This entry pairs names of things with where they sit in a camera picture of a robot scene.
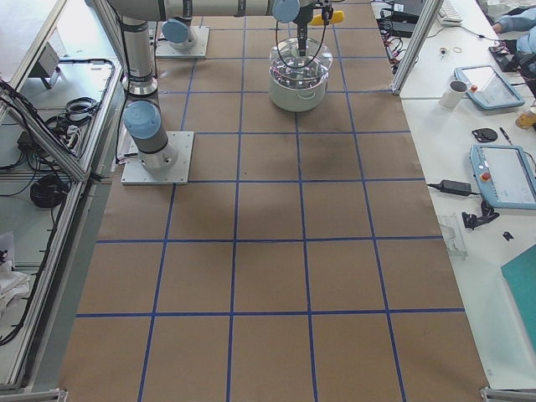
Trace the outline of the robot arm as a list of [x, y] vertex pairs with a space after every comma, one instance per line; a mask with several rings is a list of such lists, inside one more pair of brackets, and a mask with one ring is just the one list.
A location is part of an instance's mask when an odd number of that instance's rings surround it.
[[178, 149], [162, 123], [157, 95], [156, 59], [203, 58], [209, 27], [194, 27], [195, 17], [261, 17], [297, 26], [299, 51], [305, 50], [307, 26], [315, 1], [89, 1], [121, 58], [126, 106], [121, 126], [136, 144], [146, 169], [174, 165]]
[[318, 11], [318, 14], [313, 15], [309, 24], [311, 26], [327, 26], [329, 24], [341, 23], [344, 20], [344, 12], [336, 11], [333, 7], [334, 3], [338, 3], [338, 1], [316, 1], [313, 10]]

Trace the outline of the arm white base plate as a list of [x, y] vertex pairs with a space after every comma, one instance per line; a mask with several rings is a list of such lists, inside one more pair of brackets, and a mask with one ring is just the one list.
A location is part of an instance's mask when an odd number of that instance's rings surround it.
[[157, 41], [156, 56], [160, 59], [204, 59], [209, 41], [209, 26], [191, 26], [183, 42], [171, 40], [161, 32]]
[[168, 143], [158, 153], [139, 152], [134, 141], [128, 148], [134, 156], [125, 160], [121, 183], [125, 185], [187, 184], [194, 133], [168, 131]]

